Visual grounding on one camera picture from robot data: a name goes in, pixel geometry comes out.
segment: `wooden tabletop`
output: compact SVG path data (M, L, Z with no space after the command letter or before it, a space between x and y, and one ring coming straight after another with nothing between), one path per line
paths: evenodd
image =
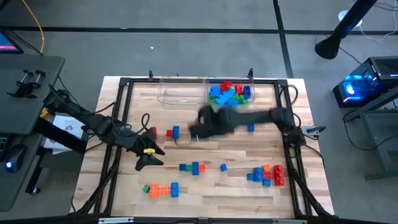
M97 110L116 100L120 77L104 77ZM305 91L304 80L288 79L288 83L298 88L298 100L293 105L294 112L301 117L303 126L313 124L311 110ZM256 100L250 109L266 110L276 106L272 85L255 85ZM263 187L260 182L246 180L246 174L253 167L263 164L282 164L286 168L284 149L280 132L274 124L256 125L254 133L246 127L238 128L234 134L208 141L190 141L187 123L197 116L197 108L185 110L165 109L157 99L158 84L135 83L127 123L133 129L141 128L141 116L150 114L149 126L156 126L159 134L158 145L166 152L157 157L164 161L163 166L148 166L137 172L134 168L137 157L123 150L121 165L114 194L112 216L135 217L213 217L213 218L292 218L292 199L289 180L285 170L285 186ZM111 115L111 110L103 112ZM180 126L180 139L176 143L167 137L167 129ZM99 143L92 139L87 147ZM307 140L309 146L319 150L316 141ZM96 147L84 156L78 179L74 201L79 209L98 185L106 145ZM310 149L302 148L308 188L326 211L333 213L330 193L322 160ZM180 172L179 164L193 161L206 164L206 171L199 176ZM220 164L228 166L227 172L220 171ZM152 199L142 191L145 184L159 183L170 186L171 182L180 185L179 197L160 195ZM108 196L105 189L103 206ZM301 191L298 190L300 208L304 212Z

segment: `transparent container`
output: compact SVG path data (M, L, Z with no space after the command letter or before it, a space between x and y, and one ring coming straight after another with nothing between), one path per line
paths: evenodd
M169 110L196 110L206 103L206 78L161 77L157 100Z
M247 107L251 103L253 103L256 100L256 95L254 92L254 80L251 77L242 77L242 78L228 78L228 77L212 77L208 78L206 82L206 102L209 100L209 92L210 88L212 86L219 86L221 83L225 82L225 80L228 80L232 83L232 88L236 84L242 85L242 86L250 86L250 98L247 99L248 103L245 105L237 105L238 108L240 107ZM214 108L219 108L220 106L215 104L213 105Z

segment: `orange lego brick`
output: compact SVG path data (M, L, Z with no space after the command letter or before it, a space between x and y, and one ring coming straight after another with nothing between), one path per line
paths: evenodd
M206 166L204 164L199 164L199 171L204 172L206 170Z
M151 198L157 198L157 189L159 188L159 184L150 184L150 189L149 189L149 196Z
M170 187L158 187L157 188L157 194L158 195L160 195L160 194L170 194L170 192L171 192Z
M271 166L269 164L266 164L262 166L262 169L264 172L268 172L271 171Z

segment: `black cable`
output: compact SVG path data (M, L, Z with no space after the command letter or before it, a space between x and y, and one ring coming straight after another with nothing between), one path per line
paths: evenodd
M347 134L348 140L349 140L349 142L350 142L355 148L357 148L357 149L359 149L359 150L362 150L362 151L372 151L372 150L377 149L377 147L379 147L381 144L385 143L386 141L388 141L388 140L390 140L390 139L392 139L392 138L398 137L398 134L395 134L395 135L393 135L393 136L391 136L391 137L389 137L389 138L386 138L385 140L383 140L382 142L380 142L378 145L374 146L373 148L363 149L363 148L361 148L361 147L358 147L357 145L354 144L354 142L351 140L351 138L350 138L350 136L349 136L349 134L348 134L347 124L346 124L346 120L345 120L346 116L347 116L348 114L352 113L352 112L354 112L354 111L350 111L350 112L346 113L346 114L343 116L343 122L344 122L344 127L345 127L345 129L346 129L346 134Z

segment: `computer monitor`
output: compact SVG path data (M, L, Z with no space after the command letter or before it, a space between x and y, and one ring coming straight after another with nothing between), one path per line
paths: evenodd
M0 54L23 54L24 51L3 31L0 31Z

